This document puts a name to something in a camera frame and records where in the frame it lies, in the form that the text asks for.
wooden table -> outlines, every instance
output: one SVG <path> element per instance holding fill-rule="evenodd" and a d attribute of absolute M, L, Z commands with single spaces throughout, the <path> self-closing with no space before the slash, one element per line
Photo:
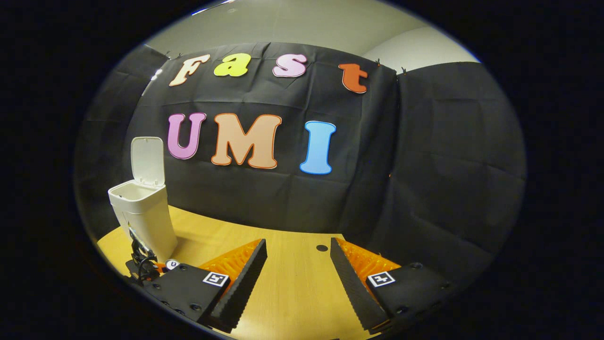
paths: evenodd
<path fill-rule="evenodd" d="M 244 226 L 169 207 L 178 246 L 172 258 L 198 266 L 259 238 L 268 259 L 237 328 L 236 339 L 368 339 L 329 257 L 317 245 L 330 246 L 341 234 L 285 232 Z M 98 241 L 105 257 L 123 275 L 132 249 L 118 227 Z"/>

letter u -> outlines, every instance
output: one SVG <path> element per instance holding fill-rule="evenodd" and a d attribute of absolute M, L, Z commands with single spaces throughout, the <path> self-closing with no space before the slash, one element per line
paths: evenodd
<path fill-rule="evenodd" d="M 181 123 L 185 120 L 183 114 L 173 114 L 168 118 L 170 122 L 170 128 L 168 130 L 168 151 L 172 156 L 178 159 L 189 159 L 197 152 L 199 145 L 199 130 L 201 129 L 201 123 L 205 120 L 205 113 L 191 113 L 189 120 L 191 120 L 191 135 L 189 137 L 189 143 L 186 148 L 183 148 L 178 143 L 178 137 L 180 135 Z"/>

letter i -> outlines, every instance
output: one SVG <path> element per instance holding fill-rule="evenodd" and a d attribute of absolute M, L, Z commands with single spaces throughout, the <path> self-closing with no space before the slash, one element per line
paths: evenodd
<path fill-rule="evenodd" d="M 336 126 L 331 123 L 311 120 L 304 127 L 310 132 L 308 138 L 308 153 L 306 160 L 300 164 L 300 170 L 307 174 L 326 175 L 332 171 L 327 164 L 329 155 L 329 140 L 336 131 Z"/>

letter m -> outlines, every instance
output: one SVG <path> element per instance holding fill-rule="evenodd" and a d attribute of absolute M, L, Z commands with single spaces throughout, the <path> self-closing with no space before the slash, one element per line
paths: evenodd
<path fill-rule="evenodd" d="M 216 165 L 231 164 L 231 157 L 227 154 L 230 146 L 235 162 L 243 164 L 249 151 L 254 148 L 248 164 L 252 168 L 274 169 L 277 161 L 273 158 L 275 132 L 281 125 L 281 117 L 272 114 L 263 114 L 256 118 L 247 133 L 243 132 L 239 118 L 234 113 L 221 113 L 214 118 L 218 124 L 218 139 L 216 141 L 216 154 L 212 163 Z"/>

open lid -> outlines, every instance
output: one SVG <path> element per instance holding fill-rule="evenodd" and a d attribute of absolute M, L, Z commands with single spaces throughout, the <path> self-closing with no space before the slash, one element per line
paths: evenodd
<path fill-rule="evenodd" d="M 132 175 L 139 183 L 164 185 L 164 141 L 159 137 L 136 137 L 130 144 Z"/>

